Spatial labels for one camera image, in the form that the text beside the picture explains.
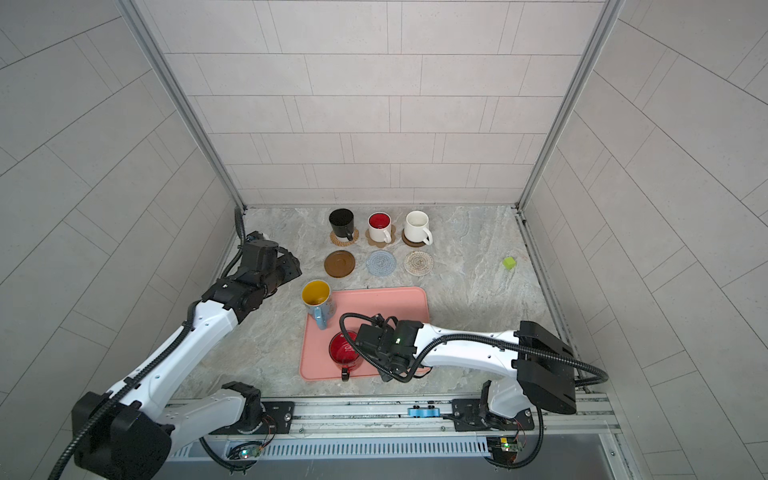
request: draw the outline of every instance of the tiled wall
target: tiled wall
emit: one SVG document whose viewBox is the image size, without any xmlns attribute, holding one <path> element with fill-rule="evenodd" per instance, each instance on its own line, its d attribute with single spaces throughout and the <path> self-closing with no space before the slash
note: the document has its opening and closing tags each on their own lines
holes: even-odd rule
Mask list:
<svg viewBox="0 0 768 480">
<path fill-rule="evenodd" d="M 74 403 L 207 287 L 233 204 L 111 0 L 0 3 L 0 112 L 0 469 L 47 478 Z"/>
<path fill-rule="evenodd" d="M 649 478 L 768 474 L 766 31 L 760 0 L 628 1 L 525 211 Z"/>
<path fill-rule="evenodd" d="M 517 201 L 602 8 L 137 3 L 254 205 Z"/>
</svg>

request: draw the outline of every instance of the gray stone surface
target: gray stone surface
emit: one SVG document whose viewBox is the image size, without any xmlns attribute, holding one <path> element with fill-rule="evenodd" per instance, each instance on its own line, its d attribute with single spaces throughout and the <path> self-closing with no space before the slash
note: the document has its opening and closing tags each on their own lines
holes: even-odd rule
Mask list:
<svg viewBox="0 0 768 480">
<path fill-rule="evenodd" d="M 333 207 L 248 210 L 246 232 L 259 230 L 292 251 L 301 260 L 303 275 L 281 286 L 222 339 L 184 380 L 174 398 L 199 398 L 230 380 L 249 383 L 261 389 L 263 396 L 275 397 L 479 392 L 485 380 L 496 378 L 478 370 L 439 367 L 424 379 L 406 384 L 384 383 L 379 377 L 352 378 L 346 383 L 303 380 L 299 362 L 306 311 L 301 289 L 318 278 L 334 290 L 420 286 L 427 292 L 432 323 L 449 329 L 494 332 L 517 329 L 521 320 L 531 320 L 557 334 L 510 207 L 418 208 L 429 215 L 435 236 L 433 245 L 419 249 L 435 261 L 430 274 L 413 276 L 402 264 L 414 249 L 402 242 L 400 232 L 406 214 L 416 207 L 354 206 L 350 210 L 360 239 L 344 250 L 355 256 L 356 268 L 342 279 L 329 277 L 323 269 L 326 256 L 339 250 L 329 240 L 328 215 Z M 398 266 L 385 277 L 372 276 L 365 268 L 368 255 L 377 248 L 368 245 L 363 228 L 376 211 L 388 213 L 398 228 L 397 240 L 386 247 Z M 512 272 L 502 266 L 505 257 L 518 261 Z"/>
</svg>

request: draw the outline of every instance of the coaster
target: coaster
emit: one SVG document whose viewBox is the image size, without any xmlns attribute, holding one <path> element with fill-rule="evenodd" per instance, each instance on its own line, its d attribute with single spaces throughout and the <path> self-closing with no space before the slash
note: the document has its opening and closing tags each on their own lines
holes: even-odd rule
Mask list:
<svg viewBox="0 0 768 480">
<path fill-rule="evenodd" d="M 395 271 L 397 260 L 395 256 L 385 250 L 378 250 L 371 253 L 366 262 L 368 271 L 371 275 L 387 276 Z"/>
<path fill-rule="evenodd" d="M 395 243 L 395 240 L 396 240 L 395 233 L 397 233 L 397 227 L 395 227 L 394 223 L 392 224 L 392 229 L 389 232 L 392 235 L 392 241 L 391 242 L 389 242 L 389 243 L 387 243 L 387 242 L 374 242 L 373 240 L 371 240 L 371 232 L 366 228 L 366 239 L 368 240 L 368 245 L 370 245 L 371 247 L 378 247 L 378 248 L 384 248 L 387 245 L 392 245 L 393 243 Z"/>
<path fill-rule="evenodd" d="M 403 262 L 406 271 L 411 275 L 422 276 L 432 271 L 435 261 L 426 252 L 411 252 Z"/>
<path fill-rule="evenodd" d="M 331 243 L 336 245 L 337 247 L 348 247 L 355 243 L 360 236 L 360 232 L 355 229 L 355 233 L 352 235 L 352 241 L 351 242 L 342 242 L 339 240 L 339 238 L 334 234 L 334 232 L 331 231 Z"/>
<path fill-rule="evenodd" d="M 426 243 L 424 243 L 424 242 L 413 243 L 411 240 L 408 240 L 406 238 L 406 231 L 405 230 L 402 231 L 402 235 L 400 237 L 402 237 L 402 241 L 406 245 L 408 245 L 409 247 L 419 248 L 419 247 L 423 247 L 423 246 L 426 245 Z"/>
<path fill-rule="evenodd" d="M 325 268 L 333 278 L 343 278 L 355 269 L 355 256 L 346 250 L 337 250 L 326 257 Z"/>
</svg>

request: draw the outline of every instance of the brown round coaster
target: brown round coaster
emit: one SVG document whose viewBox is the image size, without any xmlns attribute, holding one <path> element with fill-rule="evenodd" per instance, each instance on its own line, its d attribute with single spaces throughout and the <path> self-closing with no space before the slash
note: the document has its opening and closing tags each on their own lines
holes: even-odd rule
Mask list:
<svg viewBox="0 0 768 480">
<path fill-rule="evenodd" d="M 352 235 L 352 241 L 351 242 L 342 242 L 339 240 L 339 238 L 334 234 L 334 232 L 331 232 L 331 243 L 336 245 L 337 247 L 348 247 L 355 243 L 357 239 L 360 237 L 360 232 L 355 229 L 355 233 Z"/>
<path fill-rule="evenodd" d="M 392 229 L 389 231 L 389 233 L 392 235 L 392 241 L 391 242 L 389 242 L 389 243 L 387 243 L 387 242 L 374 242 L 373 240 L 371 240 L 371 233 L 370 233 L 370 231 L 366 228 L 366 239 L 368 240 L 368 245 L 370 245 L 371 247 L 378 247 L 378 248 L 384 248 L 387 245 L 392 245 L 393 243 L 395 243 L 395 240 L 397 240 L 397 237 L 395 237 L 395 233 L 397 233 L 397 227 L 395 227 L 394 223 L 392 224 Z"/>
<path fill-rule="evenodd" d="M 401 237 L 402 237 L 402 241 L 406 245 L 408 245 L 409 247 L 419 248 L 419 247 L 423 247 L 423 246 L 426 245 L 426 243 L 424 243 L 424 242 L 413 243 L 411 240 L 408 240 L 406 238 L 406 231 L 405 231 L 405 229 L 403 229 Z"/>
<path fill-rule="evenodd" d="M 355 269 L 355 256 L 346 250 L 337 250 L 326 257 L 326 273 L 333 278 L 342 278 Z"/>
</svg>

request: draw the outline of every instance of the black mounting plate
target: black mounting plate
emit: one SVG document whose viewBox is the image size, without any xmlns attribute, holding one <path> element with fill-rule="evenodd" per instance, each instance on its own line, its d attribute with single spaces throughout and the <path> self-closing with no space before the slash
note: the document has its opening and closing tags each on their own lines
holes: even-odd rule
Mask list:
<svg viewBox="0 0 768 480">
<path fill-rule="evenodd" d="M 451 401 L 451 407 L 453 408 L 453 416 L 459 420 L 453 421 L 453 426 L 457 432 L 477 432 L 477 431 L 490 431 L 491 427 L 483 425 L 480 420 L 480 399 L 453 399 Z M 523 430 L 533 430 L 534 423 L 530 410 L 524 410 L 517 414 L 515 420 L 520 422 L 523 426 Z M 516 426 L 510 425 L 510 429 L 517 429 Z"/>
<path fill-rule="evenodd" d="M 272 417 L 277 423 L 277 433 L 288 433 L 290 430 L 290 423 L 293 421 L 293 408 L 296 406 L 293 402 L 262 402 L 265 408 L 265 415 Z M 261 422 L 259 428 L 249 435 L 266 435 L 267 425 L 265 422 Z M 210 435 L 242 435 L 232 426 L 222 427 L 217 430 L 213 430 Z"/>
</svg>

